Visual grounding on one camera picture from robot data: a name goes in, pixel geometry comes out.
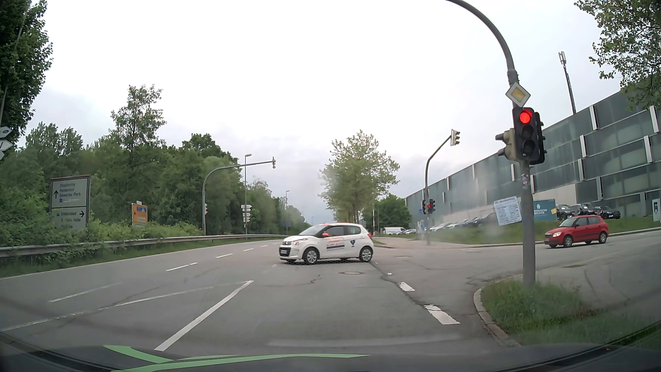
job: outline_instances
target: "lane marking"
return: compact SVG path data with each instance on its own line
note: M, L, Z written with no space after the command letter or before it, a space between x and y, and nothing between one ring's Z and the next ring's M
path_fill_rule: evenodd
M234 296L236 296L237 293L241 291L241 289L248 287L252 282L254 281L249 280L245 282L242 286L235 289L232 293L227 295L224 299L220 300L217 304L211 306L209 310L203 312L202 315L198 316L195 320L188 323L184 328L181 328L176 334L173 334L169 339L165 340L161 345L158 345L154 350L165 351L167 348L172 346L173 343L175 343L177 340L183 337L183 335L187 334L191 329L193 329L195 326L201 323L209 315L213 314L214 311L218 310L219 307L223 306L224 304L227 303L227 301L231 300Z
M441 324L460 324L458 321L454 320L448 313L441 310L438 306L434 305L424 305L424 308L434 317L436 320L441 322Z
M80 295L85 295L85 294L90 293L90 292L98 291L99 289L110 288L110 287L113 287L113 286L115 286L115 285L119 285L119 284L122 284L122 282L115 283L115 284L104 285L103 287L99 287L99 288L88 289L87 291L74 293L73 295L60 297L60 298L58 298L58 299L50 300L50 301L48 301L48 302L58 302L58 301L62 301L62 300L66 300L66 299L70 299L71 297L76 297L76 296L80 296Z
M167 270L165 270L165 271L177 270L177 269L181 269L182 267L186 267L186 266L190 266L190 264L188 264L188 265L183 265L183 266L173 267L172 269L167 269Z
M187 290L187 291L181 291L181 292L175 292L175 293L168 293L167 295L160 295L160 296L148 297L148 298L146 298L146 299L134 300L134 301L129 301L129 302L122 302L122 303L119 303L119 304L114 304L114 305L112 305L112 306L106 306L106 307L96 308L96 309L92 309L92 310L84 310L84 311L79 311L79 312L72 312L71 314L64 314L64 315L55 316L55 317L53 317L53 318L40 319L40 320L35 320L34 322L29 322L29 323L24 323L24 324L18 324L18 325L16 325L16 326L9 326L9 327L6 327L6 328L2 328L2 329L0 329L0 332L6 332L6 331L9 331L9 330L15 330L15 329L17 329L17 328L23 328L23 327L27 327L27 326L33 326L33 325L35 325L35 324L39 324L39 323L50 322L51 320L59 320L59 319L64 319L64 318L71 318L72 316L78 316L78 315L84 315L84 314L92 314L92 313L94 313L94 312L99 312L99 311L107 310L107 309L109 309L109 308L114 308L114 307L124 306L124 305L128 305L128 304L134 304L134 303L137 303L137 302L143 302L143 301L148 301L148 300L161 299L161 298L163 298L163 297L169 297L169 296L174 296L174 295L181 295L181 294L183 294L183 293L189 293L189 292L195 292L195 291L202 291L202 290L204 290L204 289L211 289L211 288L213 288L213 287L203 287L203 288L189 289L189 290Z
M410 285L406 284L405 282L399 283L399 287L402 289L404 292L415 292L415 289L411 287Z

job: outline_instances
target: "white dashed line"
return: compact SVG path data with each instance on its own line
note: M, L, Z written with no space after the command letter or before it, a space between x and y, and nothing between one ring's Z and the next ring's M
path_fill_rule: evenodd
M182 267L186 267L186 266L190 266L190 265L177 266L177 267L173 267L172 269L167 269L167 270L165 270L165 271L177 270L177 269L181 269Z
M436 320L441 322L441 324L459 324L458 321L454 320L450 315L441 310L438 306L434 305L424 305L424 308L434 317Z
M76 297L76 296L84 295L84 294L86 294L86 293L90 293L90 292L98 291L99 289L110 288L110 287L112 287L112 286L114 286L114 285L118 285L118 284L122 284L122 282L115 283L115 284L104 285L103 287L99 287L99 288L89 289L89 290L87 290L87 291L78 292L78 293L75 293L75 294L73 294L73 295L60 297L60 298L58 298L58 299L50 300L50 301L48 301L48 302L58 302L58 301L62 301L62 300L66 300L66 299L70 299L71 297Z
M415 292L415 289L411 287L410 285L406 284L405 282L399 283L399 287L402 289L404 292Z
M201 323L209 315L213 314L214 311L218 310L219 307L223 306L224 304L227 303L227 301L231 300L232 297L236 296L237 293L239 293L239 291L241 289L244 289L245 287L248 287L250 285L250 283L252 283L252 282L253 282L252 280L249 280L244 285L242 285L239 288L235 289L232 293L227 295L227 297L220 300L217 304L211 306L211 308L209 308L209 310L203 312L202 315L195 318L195 320L188 323L184 328L181 328L176 334L173 334L169 339L165 340L161 345L158 345L154 350L165 351L167 348L172 346L173 343L175 343L177 340L179 340L181 337L183 337L183 335L188 333L191 329L193 329L195 326L197 326L199 323Z

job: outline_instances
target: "white van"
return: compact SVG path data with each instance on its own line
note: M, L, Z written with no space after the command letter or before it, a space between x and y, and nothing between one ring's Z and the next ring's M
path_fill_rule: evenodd
M383 228L383 233L387 235L392 235L396 234L398 232L405 231L406 229L403 227L384 227Z

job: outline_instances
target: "arrow on sign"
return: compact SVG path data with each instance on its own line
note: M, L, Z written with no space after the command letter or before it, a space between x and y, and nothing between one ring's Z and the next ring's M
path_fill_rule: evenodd
M0 126L0 138L7 137L11 133L11 128L8 126Z
M14 144L9 142L8 140L0 140L0 151L5 151L9 149L11 146L14 146Z

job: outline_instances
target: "traffic light pole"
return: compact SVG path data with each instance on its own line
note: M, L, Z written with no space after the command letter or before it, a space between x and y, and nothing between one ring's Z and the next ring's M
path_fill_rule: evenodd
M427 175L429 173L429 162L432 161L432 158L436 155L438 150L441 150L441 147L443 147L443 145L446 144L446 142L449 141L451 137L452 137L452 135L449 135L446 138L446 140L443 141L441 146L438 146L436 151L434 151L434 153L429 157L429 159L427 159L427 165L424 166L424 190L422 192L422 199L423 200L429 201L429 186L428 186L428 182L427 182ZM428 214L427 214L427 223L425 224L425 229L426 229L425 235L427 235L426 239L427 239L427 245L428 246L432 245L432 237L429 235L429 228L431 227L431 226L429 226L429 223L430 223L429 222L429 215L430 214L431 213L428 212Z
M276 167L276 158L273 158L273 160L269 160L268 162L257 162L257 163L250 163L250 164L237 164L237 165L229 165L227 167L219 167L207 174L207 176L204 178L204 182L202 182L202 235L206 235L206 213L204 210L204 205L206 204L206 180L209 178L211 173L221 170L221 169L230 169L230 168L241 168L241 167L247 167L249 165L258 165L258 164L267 164L267 163L273 163L273 168Z
M519 74L514 68L514 59L510 52L510 47L507 46L505 38L502 37L500 31L482 12L477 10L474 6L468 4L464 0L447 0L450 3L459 5L467 11L473 13L480 19L493 33L498 40L503 54L505 55L505 62L507 64L507 80L510 86L519 82ZM535 213L533 212L533 194L530 188L530 164L524 162L521 164L522 179L524 183L523 192L521 193L521 220L523 223L524 238L523 238L523 266L524 266L524 285L531 286L535 283ZM427 182L425 181L425 190L427 190ZM427 244L429 244L429 234L427 235Z

